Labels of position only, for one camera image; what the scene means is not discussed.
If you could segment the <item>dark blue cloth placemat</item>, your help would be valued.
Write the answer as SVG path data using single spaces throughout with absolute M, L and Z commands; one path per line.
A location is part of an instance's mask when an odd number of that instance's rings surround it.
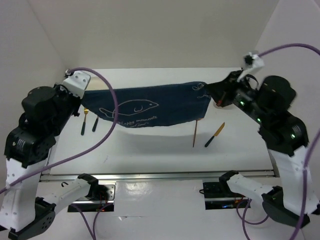
M 205 83 L 192 81 L 179 84 L 116 89 L 118 107 L 111 92 L 89 90 L 82 105 L 99 118 L 125 128 L 168 127 L 204 118 L 211 97 Z

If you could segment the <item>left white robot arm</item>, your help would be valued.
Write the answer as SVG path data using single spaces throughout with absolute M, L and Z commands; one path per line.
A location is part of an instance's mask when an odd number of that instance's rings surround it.
M 23 114 L 5 144 L 7 190 L 0 209 L 0 228 L 11 240 L 28 240 L 44 233 L 55 216 L 80 198 L 93 200 L 99 195 L 98 180 L 81 174 L 55 193 L 37 196 L 41 173 L 56 137 L 81 100 L 66 87 L 41 86 L 22 100 Z

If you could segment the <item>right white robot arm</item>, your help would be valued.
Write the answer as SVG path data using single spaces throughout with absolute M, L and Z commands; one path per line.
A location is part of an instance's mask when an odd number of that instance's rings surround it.
M 239 75 L 233 71 L 205 89 L 219 107 L 235 105 L 258 123 L 281 186 L 264 185 L 231 170 L 219 178 L 218 190 L 223 196 L 237 193 L 251 199 L 275 222 L 303 228 L 311 214 L 320 213 L 320 202 L 311 190 L 311 175 L 303 174 L 309 143 L 306 126 L 289 112 L 296 91 L 281 76 L 267 76 L 254 89 L 247 78 L 238 80 Z

